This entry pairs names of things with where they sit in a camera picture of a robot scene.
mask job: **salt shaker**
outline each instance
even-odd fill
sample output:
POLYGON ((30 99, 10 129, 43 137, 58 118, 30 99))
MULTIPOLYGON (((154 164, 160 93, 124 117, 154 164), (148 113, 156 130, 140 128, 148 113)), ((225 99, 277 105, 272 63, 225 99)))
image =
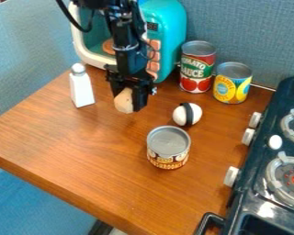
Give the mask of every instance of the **salt shaker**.
POLYGON ((90 78, 81 63, 72 66, 70 73, 71 98, 76 107, 89 106, 95 103, 90 78))

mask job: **stove knob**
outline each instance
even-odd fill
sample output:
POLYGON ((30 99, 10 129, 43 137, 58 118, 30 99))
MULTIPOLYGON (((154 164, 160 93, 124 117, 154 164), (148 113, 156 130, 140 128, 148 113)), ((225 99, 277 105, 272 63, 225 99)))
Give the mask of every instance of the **stove knob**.
POLYGON ((251 144, 254 134, 255 134, 254 129, 246 129, 242 137, 242 144, 249 146, 251 144))
POLYGON ((229 187, 232 187, 234 185, 236 176, 238 176, 239 169, 236 167, 229 167, 228 172, 226 173, 226 176, 224 177, 223 184, 227 185, 229 187))
POLYGON ((272 137, 269 138, 268 146, 270 149, 276 151, 281 148, 282 143, 283 141, 280 136, 273 135, 272 137))
POLYGON ((250 119, 250 123, 248 124, 248 126, 251 128, 251 129, 255 129, 257 128, 258 124, 259 124, 259 121, 260 121, 260 118, 262 117, 262 114, 261 113, 258 113, 258 112, 254 112, 252 114, 252 117, 250 119))

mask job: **tomato sauce can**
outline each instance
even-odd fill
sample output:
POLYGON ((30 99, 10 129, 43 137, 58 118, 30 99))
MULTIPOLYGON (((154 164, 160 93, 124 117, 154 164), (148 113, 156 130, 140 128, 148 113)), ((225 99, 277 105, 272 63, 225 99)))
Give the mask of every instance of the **tomato sauce can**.
POLYGON ((182 46, 180 87, 190 93, 203 93, 211 85, 216 48, 203 40, 192 40, 182 46))
POLYGON ((252 70, 240 62, 225 62, 217 67, 213 96, 226 104, 242 103, 249 92, 252 70))
POLYGON ((191 140, 181 128, 161 126, 147 136, 147 159, 161 169, 174 170, 188 160, 191 140))

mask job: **teal microwave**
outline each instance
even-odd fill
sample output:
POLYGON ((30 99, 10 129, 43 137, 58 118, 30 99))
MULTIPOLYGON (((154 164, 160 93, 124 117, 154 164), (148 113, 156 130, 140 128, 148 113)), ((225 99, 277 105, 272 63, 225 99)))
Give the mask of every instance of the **teal microwave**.
MULTIPOLYGON (((186 40, 187 13, 177 0, 141 0, 141 11, 147 23, 147 38, 156 50, 148 62, 147 70, 162 82, 180 61, 181 45, 186 40)), ((85 27, 89 10, 69 5, 70 13, 85 27)), ((76 53, 85 63, 104 69, 106 64, 116 64, 113 55, 103 51, 102 44, 111 38, 105 17, 97 12, 93 29, 83 33, 71 25, 76 53)))

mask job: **black stove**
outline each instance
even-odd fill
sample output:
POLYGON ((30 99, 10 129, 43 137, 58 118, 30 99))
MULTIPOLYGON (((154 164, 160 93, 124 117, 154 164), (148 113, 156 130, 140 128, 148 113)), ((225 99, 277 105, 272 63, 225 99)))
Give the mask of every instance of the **black stove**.
POLYGON ((241 170, 231 167, 228 213, 206 213, 195 234, 208 226, 220 234, 294 234, 294 77, 282 81, 263 114, 254 113, 243 143, 250 150, 241 170))

